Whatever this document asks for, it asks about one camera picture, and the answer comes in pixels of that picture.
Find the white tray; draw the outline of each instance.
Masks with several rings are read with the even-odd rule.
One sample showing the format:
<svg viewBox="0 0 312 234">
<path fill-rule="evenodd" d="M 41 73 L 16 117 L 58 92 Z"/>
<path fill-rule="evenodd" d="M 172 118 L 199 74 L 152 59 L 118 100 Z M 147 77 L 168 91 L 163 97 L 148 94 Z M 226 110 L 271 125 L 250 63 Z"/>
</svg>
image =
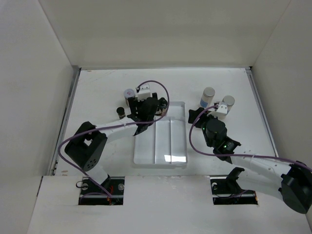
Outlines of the white tray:
<svg viewBox="0 0 312 234">
<path fill-rule="evenodd" d="M 187 164 L 185 103 L 170 102 L 167 116 L 136 136 L 134 163 L 146 168 Z"/>
</svg>

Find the white wall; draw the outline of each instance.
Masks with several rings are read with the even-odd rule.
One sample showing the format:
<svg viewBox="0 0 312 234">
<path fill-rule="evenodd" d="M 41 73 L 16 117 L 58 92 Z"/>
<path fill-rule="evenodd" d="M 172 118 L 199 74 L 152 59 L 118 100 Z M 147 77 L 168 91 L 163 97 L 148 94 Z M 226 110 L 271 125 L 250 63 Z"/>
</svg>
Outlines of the white wall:
<svg viewBox="0 0 312 234">
<path fill-rule="evenodd" d="M 0 232 L 24 234 L 72 67 L 37 0 L 0 0 Z"/>
<path fill-rule="evenodd" d="M 292 0 L 253 74 L 281 157 L 312 167 L 312 1 Z M 308 213 L 312 226 L 312 209 Z"/>
<path fill-rule="evenodd" d="M 72 64 L 253 65 L 290 0 L 40 0 Z"/>
</svg>

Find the screw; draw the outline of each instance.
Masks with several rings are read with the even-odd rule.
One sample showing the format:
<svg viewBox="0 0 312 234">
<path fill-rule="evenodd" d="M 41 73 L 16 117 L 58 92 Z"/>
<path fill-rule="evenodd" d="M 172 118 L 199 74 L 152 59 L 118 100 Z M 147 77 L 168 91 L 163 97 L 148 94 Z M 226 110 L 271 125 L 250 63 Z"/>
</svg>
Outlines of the screw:
<svg viewBox="0 0 312 234">
<path fill-rule="evenodd" d="M 118 184 L 118 190 L 124 190 L 125 185 L 124 184 Z"/>
<path fill-rule="evenodd" d="M 218 185 L 218 184 L 215 183 L 215 182 L 212 183 L 212 184 L 211 184 L 212 189 L 213 189 L 213 190 L 217 190 L 217 189 L 218 189 L 217 185 Z"/>
<path fill-rule="evenodd" d="M 89 187 L 89 185 L 88 185 L 88 184 L 82 184 L 82 186 L 81 186 L 81 190 L 87 190 L 87 189 L 88 189 L 88 187 Z"/>
</svg>

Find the gray cylinder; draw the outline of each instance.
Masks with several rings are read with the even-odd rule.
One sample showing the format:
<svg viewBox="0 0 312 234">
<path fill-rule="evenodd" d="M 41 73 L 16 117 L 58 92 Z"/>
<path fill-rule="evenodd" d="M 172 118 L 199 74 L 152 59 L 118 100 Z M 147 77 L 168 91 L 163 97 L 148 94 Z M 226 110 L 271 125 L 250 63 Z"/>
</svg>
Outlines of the gray cylinder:
<svg viewBox="0 0 312 234">
<path fill-rule="evenodd" d="M 234 97 L 230 96 L 230 95 L 226 95 L 223 100 L 223 102 L 225 102 L 228 105 L 228 112 L 231 110 L 232 106 L 235 103 L 235 99 Z"/>
</svg>

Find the white cylinder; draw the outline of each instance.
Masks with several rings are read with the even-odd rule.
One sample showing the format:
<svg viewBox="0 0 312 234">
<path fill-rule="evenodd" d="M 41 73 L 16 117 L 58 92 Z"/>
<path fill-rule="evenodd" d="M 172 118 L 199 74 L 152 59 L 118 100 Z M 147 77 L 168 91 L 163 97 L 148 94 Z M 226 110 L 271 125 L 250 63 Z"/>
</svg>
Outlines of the white cylinder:
<svg viewBox="0 0 312 234">
<path fill-rule="evenodd" d="M 225 102 L 228 106 L 228 112 L 231 110 L 232 106 L 234 105 L 235 103 L 235 99 L 234 97 L 230 96 L 230 95 L 226 95 L 223 100 L 223 102 Z"/>
<path fill-rule="evenodd" d="M 203 108 L 207 108 L 211 106 L 214 96 L 215 96 L 215 90 L 212 87 L 205 88 L 203 95 L 201 96 L 199 105 Z"/>
<path fill-rule="evenodd" d="M 127 106 L 129 106 L 128 98 L 135 98 L 136 93 L 135 93 L 135 91 L 133 89 L 126 89 L 123 92 L 123 95 L 125 97 Z"/>
</svg>

